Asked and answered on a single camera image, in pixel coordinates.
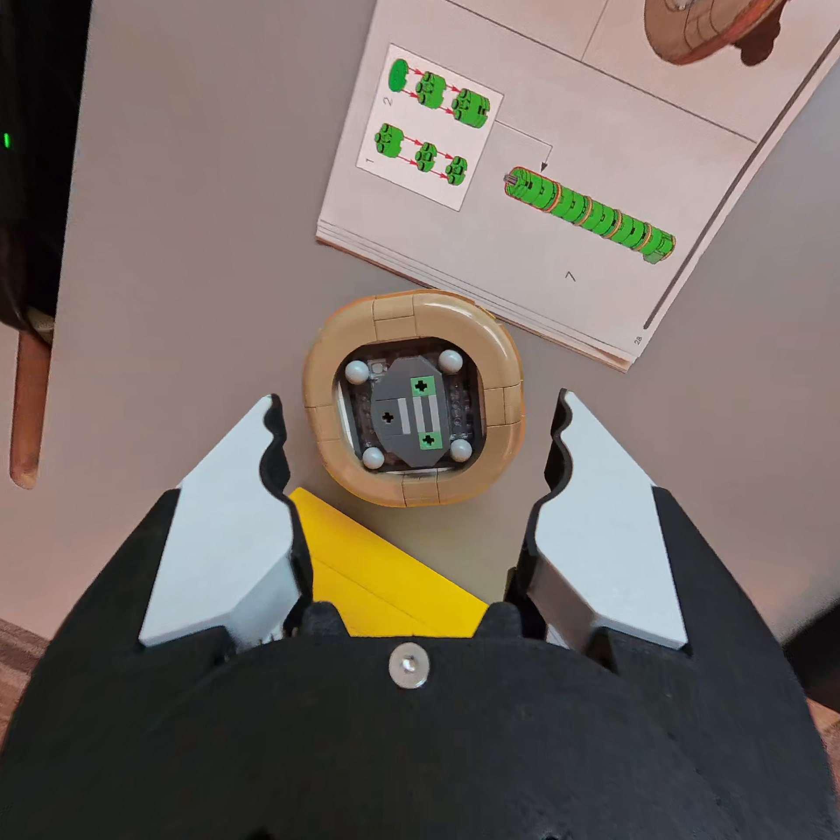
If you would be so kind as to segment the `grey desk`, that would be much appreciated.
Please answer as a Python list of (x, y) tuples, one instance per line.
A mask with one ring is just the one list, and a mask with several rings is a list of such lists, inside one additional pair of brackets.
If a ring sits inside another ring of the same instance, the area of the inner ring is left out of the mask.
[(35, 487), (8, 474), (2, 618), (54, 636), (162, 492), (261, 396), (305, 487), (501, 598), (567, 387), (792, 635), (838, 599), (838, 69), (770, 153), (629, 372), (510, 329), (526, 437), (497, 483), (393, 510), (322, 468), (301, 368), (325, 319), (402, 278), (316, 243), (372, 2), (94, 7)]

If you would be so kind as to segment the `thick toy instruction booklet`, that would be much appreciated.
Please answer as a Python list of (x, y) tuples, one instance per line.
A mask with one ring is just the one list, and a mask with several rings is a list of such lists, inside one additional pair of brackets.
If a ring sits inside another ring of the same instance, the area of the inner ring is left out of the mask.
[(319, 243), (628, 371), (839, 3), (377, 2)]

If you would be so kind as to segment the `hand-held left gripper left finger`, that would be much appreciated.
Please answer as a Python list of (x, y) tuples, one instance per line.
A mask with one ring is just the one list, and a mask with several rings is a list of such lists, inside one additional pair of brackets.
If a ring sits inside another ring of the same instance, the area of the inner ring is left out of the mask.
[(265, 395), (178, 486), (139, 641), (157, 647), (222, 627), (238, 650), (296, 635), (312, 562), (286, 495), (287, 430)]

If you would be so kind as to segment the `black device with green light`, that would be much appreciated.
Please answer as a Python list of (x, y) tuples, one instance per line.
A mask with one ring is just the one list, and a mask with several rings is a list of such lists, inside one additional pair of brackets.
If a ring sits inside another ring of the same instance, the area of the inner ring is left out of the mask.
[(92, 1), (1, 2), (1, 320), (56, 316)]

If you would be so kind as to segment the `brown wooden rod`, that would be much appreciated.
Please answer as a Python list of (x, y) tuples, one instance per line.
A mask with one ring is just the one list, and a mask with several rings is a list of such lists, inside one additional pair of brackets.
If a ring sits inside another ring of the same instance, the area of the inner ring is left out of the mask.
[(9, 476), (24, 490), (35, 487), (43, 439), (51, 348), (37, 334), (21, 332), (17, 342)]

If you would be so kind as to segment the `tan toy brick pot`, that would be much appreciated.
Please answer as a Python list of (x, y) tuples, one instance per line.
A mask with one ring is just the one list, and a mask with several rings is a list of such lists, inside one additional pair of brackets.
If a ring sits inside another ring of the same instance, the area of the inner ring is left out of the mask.
[(516, 345), (487, 310), (450, 292), (368, 297), (338, 310), (310, 350), (302, 387), (326, 470), (376, 505), (478, 496), (522, 444)]

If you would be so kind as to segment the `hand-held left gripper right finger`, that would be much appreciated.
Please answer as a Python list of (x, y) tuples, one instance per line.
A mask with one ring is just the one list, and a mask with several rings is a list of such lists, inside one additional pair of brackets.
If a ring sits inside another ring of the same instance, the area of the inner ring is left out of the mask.
[(572, 392), (562, 389), (511, 603), (525, 637), (584, 652), (602, 629), (679, 650), (688, 636), (655, 503), (655, 483)]

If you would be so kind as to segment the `yellow plastic bin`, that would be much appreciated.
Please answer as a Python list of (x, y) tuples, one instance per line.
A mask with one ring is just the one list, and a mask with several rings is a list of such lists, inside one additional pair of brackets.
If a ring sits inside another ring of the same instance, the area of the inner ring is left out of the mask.
[(297, 488), (313, 600), (330, 602), (357, 637), (472, 637), (488, 604)]

